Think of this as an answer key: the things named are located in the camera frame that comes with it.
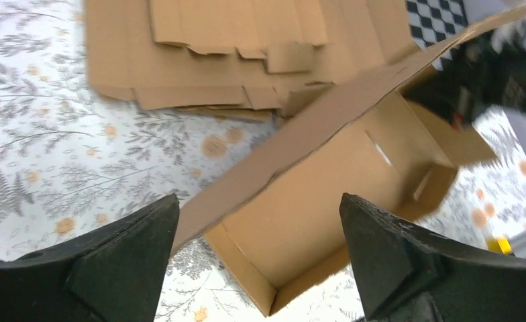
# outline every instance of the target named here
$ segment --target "cardboard flap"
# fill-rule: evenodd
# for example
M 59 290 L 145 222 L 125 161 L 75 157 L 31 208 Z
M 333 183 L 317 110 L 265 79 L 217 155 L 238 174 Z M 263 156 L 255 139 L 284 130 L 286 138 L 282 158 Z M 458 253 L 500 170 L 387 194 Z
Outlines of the cardboard flap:
M 465 166 L 496 158 L 494 150 L 474 128 L 457 131 L 423 106 L 409 102 L 409 107 L 433 136 L 452 165 Z
M 334 83 L 316 83 L 302 89 L 289 91 L 286 104 L 284 104 L 283 108 L 279 110 L 281 116 L 295 116 L 333 86 Z
M 314 66 L 315 48 L 310 43 L 287 42 L 267 47 L 266 72 L 310 72 Z
M 125 23 L 126 8 L 111 12 L 109 23 L 102 23 L 99 12 L 103 12 L 108 3 L 102 1 L 87 1 L 85 3 L 86 22 L 89 26 L 99 26 L 100 33 L 87 32 L 87 78 L 88 83 L 100 94 L 118 99 L 134 100 L 132 95 L 132 78 L 128 68 L 118 68 L 130 64 L 127 41 L 123 30 L 116 26 Z M 109 37 L 122 39 L 110 42 Z
M 202 229 L 252 200 L 277 176 L 328 142 L 346 124 L 362 116 L 451 47 L 525 16 L 526 6 L 523 6 L 489 17 L 447 41 L 392 66 L 363 72 L 355 80 L 326 92 L 225 176 L 184 205 L 172 253 L 197 237 Z
M 437 210 L 453 185 L 457 173 L 457 168 L 440 164 L 433 165 L 417 187 L 413 200 L 424 205 L 429 212 Z

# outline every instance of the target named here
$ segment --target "yellow object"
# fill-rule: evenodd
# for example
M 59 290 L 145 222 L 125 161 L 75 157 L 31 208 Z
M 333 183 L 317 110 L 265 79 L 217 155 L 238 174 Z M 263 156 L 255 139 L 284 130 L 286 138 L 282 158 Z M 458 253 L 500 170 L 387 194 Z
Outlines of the yellow object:
M 490 238 L 486 241 L 488 250 L 496 253 L 510 254 L 512 246 L 506 237 Z

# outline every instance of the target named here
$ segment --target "open cardboard box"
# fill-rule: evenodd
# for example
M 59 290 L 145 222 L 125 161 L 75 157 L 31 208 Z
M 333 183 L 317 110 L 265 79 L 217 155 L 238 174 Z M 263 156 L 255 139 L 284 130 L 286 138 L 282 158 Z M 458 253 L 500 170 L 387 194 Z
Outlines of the open cardboard box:
M 324 94 L 182 208 L 173 253 L 217 224 L 207 241 L 269 315 L 348 264 L 343 193 L 409 221 L 436 210 L 460 166 L 495 155 L 399 91 L 452 46 L 525 15 L 490 17 Z

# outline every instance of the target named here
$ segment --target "cardboard sheet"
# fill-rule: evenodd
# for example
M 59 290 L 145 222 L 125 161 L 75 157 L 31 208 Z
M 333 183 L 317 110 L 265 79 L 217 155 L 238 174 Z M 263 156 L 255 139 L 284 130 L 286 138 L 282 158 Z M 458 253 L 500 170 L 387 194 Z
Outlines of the cardboard sheet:
M 328 91 L 182 208 L 173 250 L 212 227 L 211 247 L 269 315 L 348 263 L 342 193 L 410 221 L 435 210 L 459 166 L 495 155 L 475 130 L 455 132 L 399 89 L 452 46 L 524 16 L 526 6 L 490 17 Z
M 302 70 L 311 63 L 312 71 L 267 74 L 259 60 L 243 59 L 239 54 L 205 56 L 158 44 L 153 41 L 149 0 L 86 0 L 89 84 L 102 95 L 136 100 L 143 109 L 235 105 L 237 109 L 279 109 L 281 115 L 289 117 L 306 106 L 291 99 L 291 93 L 322 93 L 323 89 L 318 88 L 320 84 L 325 88 L 342 84 L 362 71 L 397 59 L 395 53 L 403 55 L 417 47 L 408 37 L 396 37 L 391 42 L 391 50 L 387 49 L 389 45 L 385 41 L 380 40 L 380 36 L 387 34 L 403 36 L 408 33 L 403 29 L 407 25 L 404 13 L 395 15 L 392 24 L 385 28 L 376 26 L 378 22 L 373 19 L 387 12 L 388 8 L 399 7 L 404 11 L 404 1 L 253 1 L 260 5 L 297 4 L 299 25 L 305 26 L 301 31 L 303 39 L 311 44 L 327 39 L 325 45 L 314 48 L 312 59 L 307 56 L 296 66 L 292 57 L 286 55 L 278 55 L 278 60 L 269 61 L 275 71 Z M 325 36 L 322 25 L 317 23 L 320 20 L 317 4 L 322 12 Z M 259 35 L 259 39 L 278 37 L 282 33 L 280 26 L 271 29 L 271 34 L 265 38 Z M 280 52 L 293 43 L 275 45 L 279 46 L 275 49 Z M 304 46 L 299 46 L 298 50 L 304 50 Z

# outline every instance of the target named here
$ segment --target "black object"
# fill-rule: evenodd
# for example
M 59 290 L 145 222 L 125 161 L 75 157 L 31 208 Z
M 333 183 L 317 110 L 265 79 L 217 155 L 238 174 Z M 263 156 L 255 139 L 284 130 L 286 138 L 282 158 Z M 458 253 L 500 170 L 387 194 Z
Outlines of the black object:
M 170 195 L 62 244 L 0 261 L 0 322 L 152 322 L 178 214 Z
M 526 113 L 526 22 L 518 22 L 500 50 L 492 45 L 495 32 L 462 44 L 441 72 L 405 91 L 404 97 L 454 127 L 472 125 L 492 105 Z
M 366 321 L 526 322 L 526 259 L 448 239 L 358 196 L 340 216 Z

